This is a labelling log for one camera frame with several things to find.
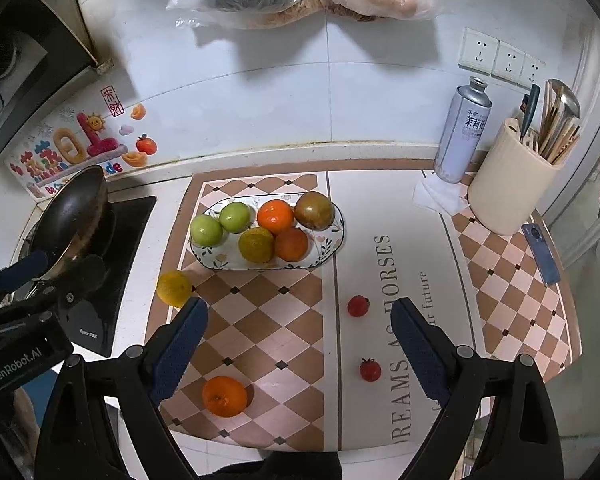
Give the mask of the orange with stem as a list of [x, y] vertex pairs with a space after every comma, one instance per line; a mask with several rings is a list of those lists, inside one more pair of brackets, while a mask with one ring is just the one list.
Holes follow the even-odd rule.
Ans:
[[234, 417], [248, 405], [246, 388], [238, 380], [227, 376], [216, 376], [205, 382], [201, 395], [204, 407], [219, 417]]

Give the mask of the cherry tomato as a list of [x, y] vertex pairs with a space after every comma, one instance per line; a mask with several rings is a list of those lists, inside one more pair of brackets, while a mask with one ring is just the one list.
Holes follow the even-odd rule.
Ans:
[[355, 295], [348, 301], [347, 310], [352, 318], [362, 318], [370, 310], [370, 300], [362, 295]]
[[381, 378], [381, 366], [374, 359], [362, 359], [358, 370], [362, 379], [366, 382], [377, 382]]

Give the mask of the bright orange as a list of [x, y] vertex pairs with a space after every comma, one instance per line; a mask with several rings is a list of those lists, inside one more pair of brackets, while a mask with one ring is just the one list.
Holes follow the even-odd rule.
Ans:
[[258, 209], [257, 222], [260, 228], [278, 235], [294, 225], [294, 210], [284, 200], [268, 200]]

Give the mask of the dark orange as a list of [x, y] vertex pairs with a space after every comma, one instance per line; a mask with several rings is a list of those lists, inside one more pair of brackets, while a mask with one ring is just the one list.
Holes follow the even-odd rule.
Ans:
[[309, 250], [309, 237], [298, 228], [288, 228], [275, 237], [275, 255], [286, 262], [298, 262]]

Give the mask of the red green apple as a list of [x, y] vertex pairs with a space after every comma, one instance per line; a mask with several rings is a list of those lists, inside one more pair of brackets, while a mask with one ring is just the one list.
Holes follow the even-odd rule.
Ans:
[[294, 218], [310, 230], [326, 230], [334, 217], [334, 205], [328, 197], [319, 192], [302, 194], [294, 205]]

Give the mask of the yellow spotted lemon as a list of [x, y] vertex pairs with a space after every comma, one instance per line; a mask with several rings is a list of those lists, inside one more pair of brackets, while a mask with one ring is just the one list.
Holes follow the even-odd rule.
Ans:
[[240, 254], [252, 263], [268, 263], [274, 257], [274, 235], [263, 228], [251, 228], [240, 234]]

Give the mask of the black wok pan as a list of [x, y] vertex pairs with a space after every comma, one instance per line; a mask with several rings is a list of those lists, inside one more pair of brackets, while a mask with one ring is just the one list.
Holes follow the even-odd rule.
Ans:
[[30, 252], [47, 257], [47, 268], [32, 281], [49, 283], [83, 259], [107, 200], [104, 172], [97, 165], [79, 171], [56, 194], [30, 240]]

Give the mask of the oval patterned ceramic plate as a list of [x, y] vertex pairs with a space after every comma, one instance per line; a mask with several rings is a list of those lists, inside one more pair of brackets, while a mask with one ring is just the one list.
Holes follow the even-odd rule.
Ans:
[[332, 207], [332, 222], [323, 231], [299, 223], [296, 218], [275, 233], [269, 223], [260, 224], [258, 214], [269, 202], [282, 202], [293, 207], [300, 193], [253, 195], [223, 198], [204, 214], [219, 222], [222, 210], [231, 204], [242, 204], [250, 213], [247, 223], [238, 232], [224, 230], [212, 246], [189, 240], [187, 248], [205, 268], [215, 271], [313, 270], [322, 266], [342, 246], [346, 227], [340, 209]]

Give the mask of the checkered printed table mat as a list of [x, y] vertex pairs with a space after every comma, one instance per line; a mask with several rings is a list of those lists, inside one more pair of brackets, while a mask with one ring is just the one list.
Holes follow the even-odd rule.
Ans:
[[[209, 308], [209, 324], [170, 399], [175, 431], [244, 448], [353, 451], [418, 443], [437, 416], [394, 336], [390, 311], [410, 298], [429, 323], [482, 356], [534, 359], [552, 379], [582, 352], [566, 283], [545, 286], [526, 238], [485, 228], [470, 210], [453, 217], [416, 206], [424, 174], [412, 162], [294, 162], [202, 172], [160, 194], [143, 236], [158, 254], [141, 263], [179, 270]], [[189, 223], [223, 198], [319, 192], [337, 206], [342, 246], [313, 270], [215, 271], [187, 248]], [[370, 300], [362, 318], [348, 301]], [[381, 366], [362, 379], [362, 359]], [[248, 405], [211, 414], [202, 387], [238, 380]]]

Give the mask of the range hood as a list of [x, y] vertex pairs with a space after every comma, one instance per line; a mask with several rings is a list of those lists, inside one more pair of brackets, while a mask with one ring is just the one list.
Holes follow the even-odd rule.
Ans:
[[96, 66], [79, 0], [0, 0], [0, 162]]

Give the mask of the cream utensil holder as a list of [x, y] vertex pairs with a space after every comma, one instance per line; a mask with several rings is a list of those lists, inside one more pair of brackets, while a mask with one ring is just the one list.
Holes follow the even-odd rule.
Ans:
[[562, 164], [552, 165], [519, 141], [518, 120], [506, 118], [468, 188], [475, 217], [490, 231], [515, 234], [553, 182]]

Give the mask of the white folded tissue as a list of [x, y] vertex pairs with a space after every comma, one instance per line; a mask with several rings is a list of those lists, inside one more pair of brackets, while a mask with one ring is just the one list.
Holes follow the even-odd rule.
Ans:
[[462, 187], [458, 183], [445, 182], [436, 174], [424, 174], [419, 178], [414, 188], [413, 203], [450, 217], [468, 207]]

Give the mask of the metal ladle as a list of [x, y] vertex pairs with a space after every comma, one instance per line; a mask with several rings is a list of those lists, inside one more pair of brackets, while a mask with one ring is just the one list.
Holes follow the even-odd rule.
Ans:
[[552, 148], [571, 119], [581, 117], [581, 107], [576, 95], [561, 80], [552, 78], [550, 86], [550, 111], [546, 115], [542, 149]]

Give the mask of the dark handled knife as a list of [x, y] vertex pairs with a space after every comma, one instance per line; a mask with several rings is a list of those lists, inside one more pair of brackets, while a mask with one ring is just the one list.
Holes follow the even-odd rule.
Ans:
[[532, 84], [530, 92], [524, 97], [524, 110], [522, 111], [522, 119], [519, 123], [519, 141], [522, 142], [531, 125], [535, 114], [536, 106], [541, 89], [537, 84]]

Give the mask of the white wall socket strip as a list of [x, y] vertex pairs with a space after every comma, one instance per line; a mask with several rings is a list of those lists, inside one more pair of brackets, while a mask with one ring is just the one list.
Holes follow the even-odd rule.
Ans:
[[546, 64], [532, 54], [468, 27], [460, 42], [458, 66], [526, 89], [550, 78]]

